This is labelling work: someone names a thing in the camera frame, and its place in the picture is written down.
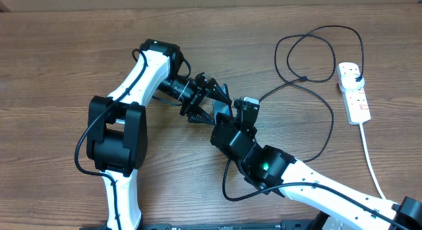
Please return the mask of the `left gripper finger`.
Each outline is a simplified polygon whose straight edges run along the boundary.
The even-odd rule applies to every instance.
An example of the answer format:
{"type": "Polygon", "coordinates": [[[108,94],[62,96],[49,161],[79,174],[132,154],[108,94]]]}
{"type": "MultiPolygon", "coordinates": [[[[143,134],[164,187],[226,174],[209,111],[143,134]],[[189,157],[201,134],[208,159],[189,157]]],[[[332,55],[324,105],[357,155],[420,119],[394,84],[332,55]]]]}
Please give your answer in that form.
{"type": "Polygon", "coordinates": [[[216,82],[214,78],[211,78],[206,85],[206,97],[216,101],[231,105],[231,99],[222,90],[222,87],[216,82]]]}
{"type": "Polygon", "coordinates": [[[214,118],[209,115],[201,107],[192,107],[187,113],[188,123],[202,123],[206,125],[214,125],[214,118]]]}

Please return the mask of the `blue Galaxy smartphone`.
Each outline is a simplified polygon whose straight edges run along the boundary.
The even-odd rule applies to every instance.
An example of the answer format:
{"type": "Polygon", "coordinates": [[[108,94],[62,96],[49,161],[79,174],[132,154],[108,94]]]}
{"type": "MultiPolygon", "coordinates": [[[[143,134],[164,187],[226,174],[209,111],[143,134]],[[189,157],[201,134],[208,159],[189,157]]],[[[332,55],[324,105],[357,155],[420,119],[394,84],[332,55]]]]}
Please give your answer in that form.
{"type": "MultiPolygon", "coordinates": [[[[228,91],[227,84],[222,85],[222,91],[224,92],[224,94],[227,97],[229,97],[229,91],[228,91]]],[[[229,116],[233,115],[231,105],[226,104],[222,101],[218,101],[218,100],[213,101],[213,113],[214,113],[215,119],[217,118],[218,113],[223,113],[223,114],[226,114],[226,115],[229,115],[229,116]]]]}

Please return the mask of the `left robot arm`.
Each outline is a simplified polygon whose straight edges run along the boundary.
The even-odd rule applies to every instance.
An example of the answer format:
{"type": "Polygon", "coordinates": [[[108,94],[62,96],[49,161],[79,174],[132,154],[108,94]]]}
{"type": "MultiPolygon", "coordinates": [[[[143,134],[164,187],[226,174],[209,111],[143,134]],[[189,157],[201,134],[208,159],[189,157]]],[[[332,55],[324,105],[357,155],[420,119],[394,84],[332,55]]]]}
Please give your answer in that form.
{"type": "Polygon", "coordinates": [[[109,217],[104,229],[140,229],[138,170],[148,149],[146,107],[157,90],[177,100],[190,123],[214,125],[199,105],[207,97],[225,105],[231,100],[225,84],[200,73],[178,73],[187,65],[178,45],[147,39],[135,50],[136,64],[122,84],[106,97],[92,98],[88,110],[86,153],[104,180],[109,217]]]}

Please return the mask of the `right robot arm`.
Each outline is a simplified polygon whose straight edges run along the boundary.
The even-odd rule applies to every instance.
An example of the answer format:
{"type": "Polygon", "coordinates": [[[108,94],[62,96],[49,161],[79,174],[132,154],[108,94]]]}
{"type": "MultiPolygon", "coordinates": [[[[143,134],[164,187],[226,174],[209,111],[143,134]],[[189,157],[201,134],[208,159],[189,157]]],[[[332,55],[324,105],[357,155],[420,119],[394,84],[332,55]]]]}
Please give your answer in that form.
{"type": "Polygon", "coordinates": [[[398,204],[364,194],[310,168],[273,146],[260,146],[254,127],[259,103],[246,98],[234,104],[215,101],[211,144],[234,162],[259,194],[274,192],[312,206],[352,229],[420,229],[421,202],[410,197],[398,204]]]}

